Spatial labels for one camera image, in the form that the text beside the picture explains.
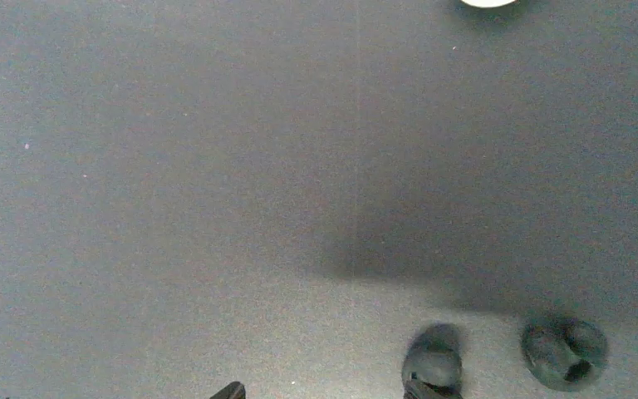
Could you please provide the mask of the black earbud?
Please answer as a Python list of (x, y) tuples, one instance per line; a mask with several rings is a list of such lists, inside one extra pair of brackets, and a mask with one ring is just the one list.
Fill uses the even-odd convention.
[(521, 334), (526, 368), (545, 387), (580, 392), (601, 378), (610, 345), (595, 324), (572, 317), (533, 319)]
[(439, 387), (453, 387), (460, 394), (463, 364), (459, 354), (459, 330), (451, 323), (427, 327), (410, 344), (401, 368), (401, 380), (421, 380)]

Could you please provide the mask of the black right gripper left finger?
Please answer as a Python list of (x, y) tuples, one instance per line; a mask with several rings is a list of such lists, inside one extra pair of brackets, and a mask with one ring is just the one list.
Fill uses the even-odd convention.
[(245, 399), (245, 386), (238, 381), (230, 382), (226, 387), (222, 388), (209, 399)]

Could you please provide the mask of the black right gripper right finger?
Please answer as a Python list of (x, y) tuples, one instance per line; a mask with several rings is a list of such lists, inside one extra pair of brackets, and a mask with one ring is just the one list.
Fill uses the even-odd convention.
[(453, 387), (439, 387), (421, 380), (404, 382), (404, 399), (462, 399)]

